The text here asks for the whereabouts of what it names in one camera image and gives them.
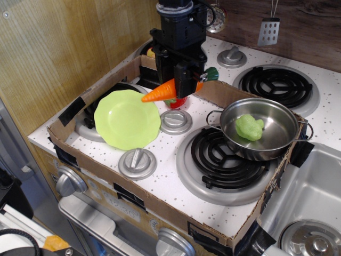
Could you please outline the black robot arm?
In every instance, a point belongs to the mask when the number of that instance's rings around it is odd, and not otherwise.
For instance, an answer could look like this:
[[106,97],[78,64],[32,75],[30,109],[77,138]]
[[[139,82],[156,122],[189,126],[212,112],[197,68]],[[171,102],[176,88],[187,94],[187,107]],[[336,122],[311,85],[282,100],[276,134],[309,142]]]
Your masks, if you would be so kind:
[[195,93],[203,81],[207,56],[202,49],[206,41],[206,1],[159,1],[156,5],[161,28],[150,30],[159,81],[175,82],[176,97]]

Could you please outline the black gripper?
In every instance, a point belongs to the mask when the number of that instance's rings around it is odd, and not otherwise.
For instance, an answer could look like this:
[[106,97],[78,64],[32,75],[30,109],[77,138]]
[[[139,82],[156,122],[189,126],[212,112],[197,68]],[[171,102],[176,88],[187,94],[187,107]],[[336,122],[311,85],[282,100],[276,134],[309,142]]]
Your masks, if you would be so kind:
[[164,84],[174,78],[178,99],[195,93],[204,73],[207,57],[201,45],[206,40],[205,20],[205,10],[162,15],[161,29],[150,30],[159,81]]

